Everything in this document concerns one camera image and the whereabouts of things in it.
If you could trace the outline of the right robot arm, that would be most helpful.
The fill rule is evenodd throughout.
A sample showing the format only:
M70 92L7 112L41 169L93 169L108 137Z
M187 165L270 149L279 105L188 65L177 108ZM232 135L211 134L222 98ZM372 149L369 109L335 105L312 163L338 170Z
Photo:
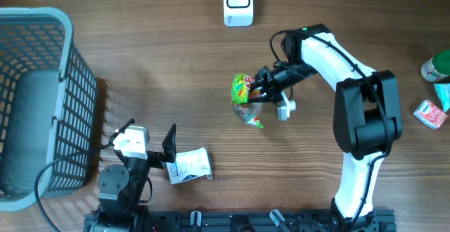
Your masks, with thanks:
M329 209L300 210L293 223L273 210L271 220L282 231L396 231L394 212L377 210L372 201L380 166L402 133L396 77L359 62L324 24L281 33L286 59L258 70L248 87L260 92L253 101L275 104L278 118L286 120L295 104L285 89L320 75L335 92L333 134L343 165Z

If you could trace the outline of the green lid jar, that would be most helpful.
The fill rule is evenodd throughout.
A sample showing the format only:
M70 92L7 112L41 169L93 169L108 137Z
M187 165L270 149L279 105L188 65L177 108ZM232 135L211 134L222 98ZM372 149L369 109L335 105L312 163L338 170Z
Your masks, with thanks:
M429 82L440 82L449 76L449 49L431 57L421 67L422 77Z

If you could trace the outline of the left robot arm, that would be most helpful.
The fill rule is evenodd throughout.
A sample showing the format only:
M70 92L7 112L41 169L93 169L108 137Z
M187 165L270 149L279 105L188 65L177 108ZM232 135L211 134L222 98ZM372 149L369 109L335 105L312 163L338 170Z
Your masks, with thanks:
M141 195L146 184L153 187L150 169L163 169L176 162L176 125L173 124L162 142L162 152L146 149L149 132L136 126L131 118L110 137L109 144L121 163L107 166L99 175L99 205L84 218L84 230L145 231L149 211Z

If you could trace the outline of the white blue carton box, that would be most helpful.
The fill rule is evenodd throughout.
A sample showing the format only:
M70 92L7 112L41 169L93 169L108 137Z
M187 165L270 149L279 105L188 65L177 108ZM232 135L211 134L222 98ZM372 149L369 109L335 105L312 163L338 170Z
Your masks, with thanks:
M212 168L206 148L178 153L174 163L167 163L167 171L172 185L203 176L212 179Z

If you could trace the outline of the teal tissue packet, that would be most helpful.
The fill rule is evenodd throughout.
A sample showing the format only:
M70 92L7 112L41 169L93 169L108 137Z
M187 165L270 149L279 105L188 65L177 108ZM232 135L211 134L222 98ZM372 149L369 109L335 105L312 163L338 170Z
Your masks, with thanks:
M450 84L434 84L437 96L442 104L444 112L450 108Z

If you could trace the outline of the orange white snack packet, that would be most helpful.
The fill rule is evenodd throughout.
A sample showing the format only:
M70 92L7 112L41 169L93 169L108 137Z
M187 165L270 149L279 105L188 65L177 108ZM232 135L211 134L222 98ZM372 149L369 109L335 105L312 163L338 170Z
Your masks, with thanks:
M431 129L438 129L442 126L448 115L438 108L433 102L424 100L414 111L416 116L424 125Z

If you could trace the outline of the colourful gummy candy bag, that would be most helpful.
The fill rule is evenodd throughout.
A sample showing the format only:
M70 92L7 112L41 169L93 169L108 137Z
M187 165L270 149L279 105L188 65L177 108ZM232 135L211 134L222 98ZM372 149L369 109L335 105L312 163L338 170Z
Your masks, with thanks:
M236 74L231 87L231 104L233 111L243 123L262 129L264 125L259 120L262 103L251 103L251 98L261 97L260 90L251 91L255 79L246 74Z

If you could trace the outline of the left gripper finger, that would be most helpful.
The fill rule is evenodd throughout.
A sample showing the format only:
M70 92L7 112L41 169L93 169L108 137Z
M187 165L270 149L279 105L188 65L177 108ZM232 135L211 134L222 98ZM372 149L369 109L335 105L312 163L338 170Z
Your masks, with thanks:
M115 133L109 138L108 140L108 145L109 146L113 146L113 141L120 135L123 134L125 132L125 130L127 129L127 127L129 127L131 124L135 123L135 119L131 118L126 124L124 124L122 127L120 127L119 129L115 130Z
M162 142L165 162L174 163L176 161L176 124L174 123Z

